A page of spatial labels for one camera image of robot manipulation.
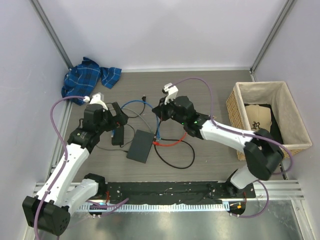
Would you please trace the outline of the black network switch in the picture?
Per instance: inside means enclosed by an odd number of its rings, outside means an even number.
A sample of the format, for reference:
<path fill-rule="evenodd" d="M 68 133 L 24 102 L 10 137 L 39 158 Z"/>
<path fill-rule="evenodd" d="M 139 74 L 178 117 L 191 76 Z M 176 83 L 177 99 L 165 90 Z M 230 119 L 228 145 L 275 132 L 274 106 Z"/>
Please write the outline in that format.
<path fill-rule="evenodd" d="M 145 164 L 153 145 L 153 141 L 153 133 L 138 129 L 129 147 L 126 158 Z"/>

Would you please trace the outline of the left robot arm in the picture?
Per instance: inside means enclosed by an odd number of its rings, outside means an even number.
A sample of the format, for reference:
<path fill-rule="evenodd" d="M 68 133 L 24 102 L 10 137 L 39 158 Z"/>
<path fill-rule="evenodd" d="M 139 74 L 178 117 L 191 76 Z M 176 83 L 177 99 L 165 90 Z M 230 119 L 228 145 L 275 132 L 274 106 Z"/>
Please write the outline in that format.
<path fill-rule="evenodd" d="M 40 230 L 61 236 L 73 213 L 84 202 L 92 197 L 100 200 L 106 195 L 106 179 L 94 173 L 85 175 L 73 190 L 68 188 L 100 142 L 100 136 L 127 124 L 128 116 L 119 104 L 113 102 L 112 107 L 115 115 L 101 103 L 90 103 L 85 108 L 82 125 L 70 134 L 64 154 L 47 182 L 35 196 L 26 196 L 23 200 L 25 218 L 34 229 L 36 239 L 40 238 Z"/>

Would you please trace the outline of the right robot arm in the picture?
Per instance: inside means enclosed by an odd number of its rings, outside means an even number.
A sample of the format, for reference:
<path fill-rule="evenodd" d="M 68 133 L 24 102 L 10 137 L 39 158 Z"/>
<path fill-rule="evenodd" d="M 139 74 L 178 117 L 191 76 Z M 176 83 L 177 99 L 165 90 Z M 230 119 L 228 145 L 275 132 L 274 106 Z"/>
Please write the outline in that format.
<path fill-rule="evenodd" d="M 161 121 L 171 119 L 183 125 L 192 137 L 218 142 L 244 154 L 245 166 L 235 170 L 225 186 L 230 197 L 238 197 L 247 185 L 257 180 L 269 180 L 284 158 L 279 143 L 265 129 L 254 132 L 220 124 L 210 115 L 197 112 L 187 96 L 165 100 L 161 98 L 158 106 L 152 109 Z"/>

